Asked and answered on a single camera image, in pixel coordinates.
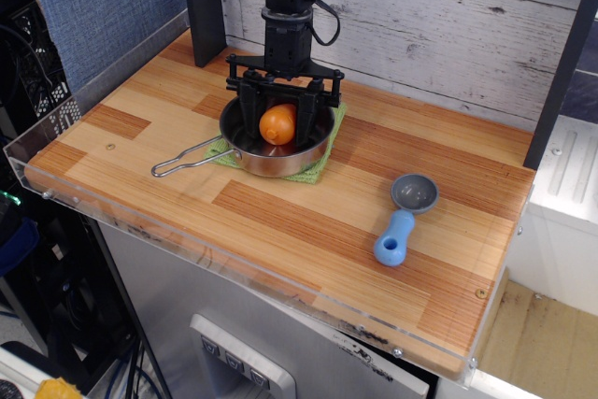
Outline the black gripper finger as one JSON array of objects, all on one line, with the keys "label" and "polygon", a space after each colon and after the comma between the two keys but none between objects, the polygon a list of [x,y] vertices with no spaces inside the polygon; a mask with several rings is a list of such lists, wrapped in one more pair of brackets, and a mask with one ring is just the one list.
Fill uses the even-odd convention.
[{"label": "black gripper finger", "polygon": [[297,98],[294,140],[297,146],[305,145],[309,138],[319,110],[320,94],[322,91],[323,81],[321,79],[312,79]]},{"label": "black gripper finger", "polygon": [[265,78],[259,72],[245,72],[238,88],[244,126],[251,138],[260,136],[260,120],[266,109]]}]

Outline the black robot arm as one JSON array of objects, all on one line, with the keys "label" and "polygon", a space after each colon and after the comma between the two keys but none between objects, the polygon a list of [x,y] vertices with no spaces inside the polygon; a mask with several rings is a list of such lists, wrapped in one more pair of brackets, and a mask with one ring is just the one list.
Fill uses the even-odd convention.
[{"label": "black robot arm", "polygon": [[[203,67],[226,46],[221,0],[187,0],[194,61]],[[288,99],[296,106],[294,143],[308,141],[318,113],[338,107],[344,75],[311,59],[320,42],[313,25],[313,8],[328,10],[321,0],[265,0],[265,44],[261,56],[227,59],[229,89],[237,94],[247,134],[257,137],[268,101]]]}]

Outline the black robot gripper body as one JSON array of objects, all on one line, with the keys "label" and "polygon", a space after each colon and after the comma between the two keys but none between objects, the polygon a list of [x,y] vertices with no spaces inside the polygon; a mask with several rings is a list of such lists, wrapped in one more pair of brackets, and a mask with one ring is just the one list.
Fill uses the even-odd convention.
[{"label": "black robot gripper body", "polygon": [[316,107],[338,107],[344,74],[311,59],[312,42],[322,44],[312,20],[267,20],[262,56],[226,57],[227,89],[241,95],[251,88],[257,95],[309,97]]}]

